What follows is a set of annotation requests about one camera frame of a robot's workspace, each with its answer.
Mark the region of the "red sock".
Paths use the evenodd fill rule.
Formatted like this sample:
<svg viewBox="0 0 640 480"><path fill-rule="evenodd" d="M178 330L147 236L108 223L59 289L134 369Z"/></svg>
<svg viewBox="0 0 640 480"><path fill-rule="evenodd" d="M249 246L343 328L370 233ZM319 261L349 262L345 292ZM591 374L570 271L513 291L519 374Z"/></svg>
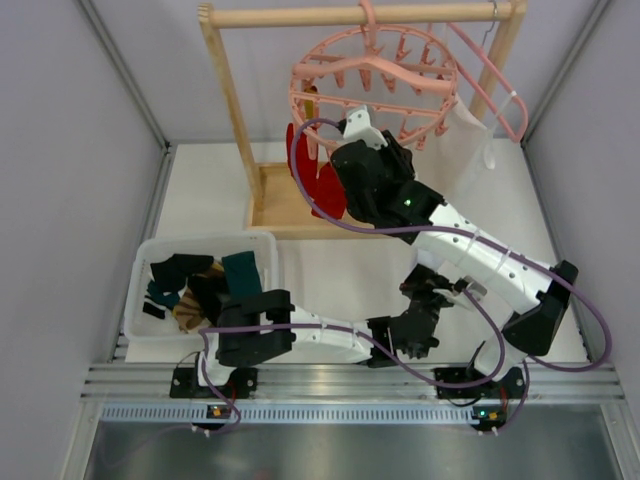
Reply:
<svg viewBox="0 0 640 480"><path fill-rule="evenodd" d="M291 167L291 148L294 140L296 129L293 123L289 123L286 129L286 151L287 151L287 165L290 174L293 174ZM317 190L317 173L318 173L318 159L316 153L311 153L309 150L308 138L305 133L302 133L295 148L296 165L299 178L302 185L309 196L314 197Z"/></svg>
<svg viewBox="0 0 640 480"><path fill-rule="evenodd" d="M330 163L324 164L317 176L314 203L327 215L341 220L346 211L346 196L336 171Z"/></svg>

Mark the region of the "pink round clip hanger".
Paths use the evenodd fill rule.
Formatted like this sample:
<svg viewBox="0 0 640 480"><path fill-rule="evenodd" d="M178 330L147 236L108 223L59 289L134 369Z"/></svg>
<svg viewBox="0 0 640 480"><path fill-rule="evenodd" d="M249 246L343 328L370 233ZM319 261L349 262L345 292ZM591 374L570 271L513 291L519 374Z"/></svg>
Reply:
<svg viewBox="0 0 640 480"><path fill-rule="evenodd" d="M299 127L308 121L305 99L316 102L316 117L336 120L366 105L379 129L391 131L403 146L422 150L429 134L448 130L445 119L458 89L456 60L432 31L379 24L369 1L360 6L366 24L327 37L292 67L292 123ZM306 94L309 85L318 93Z"/></svg>

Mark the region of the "yellow sock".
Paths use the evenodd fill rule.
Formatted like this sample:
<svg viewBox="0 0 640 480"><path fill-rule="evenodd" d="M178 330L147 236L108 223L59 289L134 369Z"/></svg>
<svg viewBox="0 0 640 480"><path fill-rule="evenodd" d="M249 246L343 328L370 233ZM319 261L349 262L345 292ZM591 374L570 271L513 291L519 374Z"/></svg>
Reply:
<svg viewBox="0 0 640 480"><path fill-rule="evenodd" d="M315 95L318 93L318 89L315 85L309 85L304 89L304 92L309 95ZM318 107L313 99L304 100L305 119L310 120L315 118L318 113Z"/></svg>

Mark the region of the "dark green sock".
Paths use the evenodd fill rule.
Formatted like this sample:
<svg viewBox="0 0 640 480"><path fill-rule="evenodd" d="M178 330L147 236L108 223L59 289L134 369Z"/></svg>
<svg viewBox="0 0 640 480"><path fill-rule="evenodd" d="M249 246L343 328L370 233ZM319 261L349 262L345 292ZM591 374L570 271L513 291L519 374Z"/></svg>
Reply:
<svg viewBox="0 0 640 480"><path fill-rule="evenodd" d="M146 297L149 300L170 311L175 308L181 299L181 296L176 292L163 292L153 280L148 283L146 292Z"/></svg>
<svg viewBox="0 0 640 480"><path fill-rule="evenodd" d="M225 278L232 299L262 292L262 284L253 251L243 251L222 258Z"/></svg>

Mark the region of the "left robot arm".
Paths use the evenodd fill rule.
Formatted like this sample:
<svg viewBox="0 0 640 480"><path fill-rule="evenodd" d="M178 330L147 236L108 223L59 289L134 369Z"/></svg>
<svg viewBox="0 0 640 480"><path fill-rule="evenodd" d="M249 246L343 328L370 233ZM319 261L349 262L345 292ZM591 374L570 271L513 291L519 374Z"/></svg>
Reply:
<svg viewBox="0 0 640 480"><path fill-rule="evenodd" d="M438 346L440 311L451 307L453 285L418 265L400 284L409 300L398 316L346 322L313 314L291 302L289 291L272 290L230 301L204 332L205 347L191 367L174 368L170 397L212 398L217 392L247 399L257 389L260 365L290 353L311 364L395 365L399 354L422 359Z"/></svg>

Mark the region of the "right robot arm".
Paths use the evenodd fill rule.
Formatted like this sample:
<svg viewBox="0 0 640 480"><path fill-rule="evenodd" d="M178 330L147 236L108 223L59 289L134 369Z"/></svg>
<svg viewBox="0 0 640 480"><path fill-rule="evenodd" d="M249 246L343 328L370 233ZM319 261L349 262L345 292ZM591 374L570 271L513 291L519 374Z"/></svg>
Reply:
<svg viewBox="0 0 640 480"><path fill-rule="evenodd" d="M441 194L419 182L412 153L392 135L347 135L330 156L355 220L438 256L512 309L499 336L484 341L476 373L502 379L528 355L545 355L568 308L578 269L563 260L534 268L463 217Z"/></svg>

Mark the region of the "white mesh laundry bag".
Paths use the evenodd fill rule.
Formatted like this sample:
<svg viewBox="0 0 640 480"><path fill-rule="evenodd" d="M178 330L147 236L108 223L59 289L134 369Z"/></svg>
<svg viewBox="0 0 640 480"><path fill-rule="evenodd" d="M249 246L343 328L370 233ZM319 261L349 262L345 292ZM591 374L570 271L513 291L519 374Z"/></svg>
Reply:
<svg viewBox="0 0 640 480"><path fill-rule="evenodd" d="M457 204L485 172L495 169L493 139L497 122L479 121L459 96L445 119L448 130L429 134L423 150L413 149L416 177Z"/></svg>

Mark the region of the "wooden clothes rack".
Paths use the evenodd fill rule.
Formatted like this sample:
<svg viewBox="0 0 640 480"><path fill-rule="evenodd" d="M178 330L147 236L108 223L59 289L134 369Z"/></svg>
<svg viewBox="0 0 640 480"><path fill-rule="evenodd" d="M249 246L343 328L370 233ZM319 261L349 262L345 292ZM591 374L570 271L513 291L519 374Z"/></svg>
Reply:
<svg viewBox="0 0 640 480"><path fill-rule="evenodd" d="M355 7L304 7L266 10L216 10L210 4L198 8L202 34L225 98L236 145L250 188L248 225L266 230L281 240L346 239L349 232L331 225L315 215L308 202L298 192L288 169L273 163L260 164L250 145L239 95L231 73L222 39L225 29L318 27L331 26L334 33L367 23L359 2ZM456 61L479 77L482 63L469 48L447 28L458 24L477 44L489 52L494 35L510 22L508 35L511 48L527 11L523 1L488 1L485 3L454 3L432 5L373 6L373 16L379 24L393 24L430 30L446 43ZM288 99L288 80L277 82L277 89ZM458 73L457 96L469 106L473 91Z"/></svg>

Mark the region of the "white plastic basket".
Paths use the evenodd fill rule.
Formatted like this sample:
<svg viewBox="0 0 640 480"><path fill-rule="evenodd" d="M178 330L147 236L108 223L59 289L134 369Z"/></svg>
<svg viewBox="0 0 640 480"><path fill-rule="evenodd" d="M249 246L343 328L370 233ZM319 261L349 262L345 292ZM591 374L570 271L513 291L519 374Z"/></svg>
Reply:
<svg viewBox="0 0 640 480"><path fill-rule="evenodd" d="M124 309L124 335L134 342L184 342L192 337L190 334L182 333L170 315L161 320L143 311L143 305L148 301L147 286L153 278L153 263L165 261L174 254L209 255L219 260L244 251L254 253L262 288L278 288L280 273L276 239L269 232L223 232L153 238L143 242L138 248L132 267Z"/></svg>

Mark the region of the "brown striped sock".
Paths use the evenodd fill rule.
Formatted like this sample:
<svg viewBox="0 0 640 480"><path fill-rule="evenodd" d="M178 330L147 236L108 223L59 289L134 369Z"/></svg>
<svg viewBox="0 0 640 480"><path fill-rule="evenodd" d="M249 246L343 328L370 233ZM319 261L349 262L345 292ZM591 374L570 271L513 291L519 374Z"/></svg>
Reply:
<svg viewBox="0 0 640 480"><path fill-rule="evenodd" d="M208 270L190 276L187 288L172 310L172 315L182 333L200 327L207 320L214 324L229 294L223 266L214 262Z"/></svg>

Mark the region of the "black sock in basket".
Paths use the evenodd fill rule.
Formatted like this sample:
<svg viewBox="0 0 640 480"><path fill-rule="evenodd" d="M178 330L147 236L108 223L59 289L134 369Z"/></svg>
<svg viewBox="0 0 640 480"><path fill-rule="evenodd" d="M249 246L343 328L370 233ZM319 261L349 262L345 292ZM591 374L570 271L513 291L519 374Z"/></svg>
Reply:
<svg viewBox="0 0 640 480"><path fill-rule="evenodd" d="M163 292L176 292L180 295L191 276L204 273L213 263L214 257L210 255L174 254L167 260L150 265L151 280Z"/></svg>

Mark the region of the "aluminium mounting rail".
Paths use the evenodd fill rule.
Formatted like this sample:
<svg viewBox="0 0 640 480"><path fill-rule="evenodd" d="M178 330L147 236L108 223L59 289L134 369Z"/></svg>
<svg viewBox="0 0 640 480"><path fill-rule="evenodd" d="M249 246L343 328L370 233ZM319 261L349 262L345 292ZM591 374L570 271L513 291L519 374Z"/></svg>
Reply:
<svg viewBox="0 0 640 480"><path fill-rule="evenodd" d="M170 391L189 385L193 366L171 364L97 364L89 368L81 398L93 401L164 401ZM605 404L625 399L615 369L566 373L533 364L528 400L540 404ZM275 364L257 373L251 394L264 401L402 402L435 401L436 390L395 368L347 365Z"/></svg>

